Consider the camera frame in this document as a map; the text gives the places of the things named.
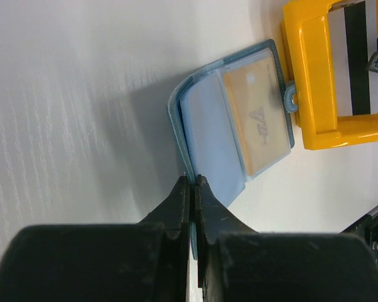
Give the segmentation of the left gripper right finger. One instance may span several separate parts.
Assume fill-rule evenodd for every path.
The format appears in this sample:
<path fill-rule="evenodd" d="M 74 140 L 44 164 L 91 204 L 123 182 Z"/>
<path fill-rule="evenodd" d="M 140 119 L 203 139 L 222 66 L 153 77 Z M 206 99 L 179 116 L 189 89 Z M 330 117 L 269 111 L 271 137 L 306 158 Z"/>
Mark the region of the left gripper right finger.
<path fill-rule="evenodd" d="M 352 233 L 259 233 L 194 187 L 204 301 L 378 301 L 378 225 Z"/>

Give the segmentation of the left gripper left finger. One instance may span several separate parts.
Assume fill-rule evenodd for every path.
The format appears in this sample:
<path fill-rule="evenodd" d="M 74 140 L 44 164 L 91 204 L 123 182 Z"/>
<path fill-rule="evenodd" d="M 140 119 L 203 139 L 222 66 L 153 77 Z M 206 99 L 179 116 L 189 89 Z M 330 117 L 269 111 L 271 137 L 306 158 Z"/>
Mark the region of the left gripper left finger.
<path fill-rule="evenodd" d="M 185 301 L 190 183 L 134 224 L 33 225 L 0 261 L 0 301 Z"/>

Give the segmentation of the orange plastic card stand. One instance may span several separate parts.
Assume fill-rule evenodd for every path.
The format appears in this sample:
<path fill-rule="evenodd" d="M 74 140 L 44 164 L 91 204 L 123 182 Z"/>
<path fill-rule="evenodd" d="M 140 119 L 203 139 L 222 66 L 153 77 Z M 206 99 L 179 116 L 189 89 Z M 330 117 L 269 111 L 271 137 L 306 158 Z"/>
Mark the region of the orange plastic card stand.
<path fill-rule="evenodd" d="M 378 141 L 378 113 L 337 116 L 328 12 L 338 2 L 344 1 L 290 1 L 283 8 L 287 63 L 294 80 L 287 107 L 295 113 L 309 150 Z"/>

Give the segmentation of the gold credit card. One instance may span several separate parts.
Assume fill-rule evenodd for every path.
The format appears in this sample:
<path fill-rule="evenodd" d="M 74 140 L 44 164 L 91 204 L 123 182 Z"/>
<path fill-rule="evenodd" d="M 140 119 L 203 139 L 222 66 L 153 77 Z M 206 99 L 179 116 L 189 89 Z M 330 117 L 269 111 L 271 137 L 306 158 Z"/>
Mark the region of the gold credit card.
<path fill-rule="evenodd" d="M 271 56 L 222 75 L 245 175 L 254 177 L 290 153 L 282 96 Z"/>

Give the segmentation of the blue leather card holder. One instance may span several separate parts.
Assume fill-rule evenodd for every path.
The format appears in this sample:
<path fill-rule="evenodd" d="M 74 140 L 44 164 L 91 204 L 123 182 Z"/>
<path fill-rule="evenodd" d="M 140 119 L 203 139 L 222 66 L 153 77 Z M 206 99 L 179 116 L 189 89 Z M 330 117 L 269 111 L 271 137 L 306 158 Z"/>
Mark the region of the blue leather card holder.
<path fill-rule="evenodd" d="M 247 182 L 272 165 L 254 177 L 245 175 L 222 75 L 230 67 L 267 56 L 275 62 L 291 151 L 295 140 L 290 113 L 285 108 L 286 83 L 272 39 L 196 70 L 178 85 L 168 101 L 168 115 L 187 177 L 190 182 L 195 182 L 198 176 L 206 177 L 212 193 L 224 206 L 229 206 L 242 193 Z"/>

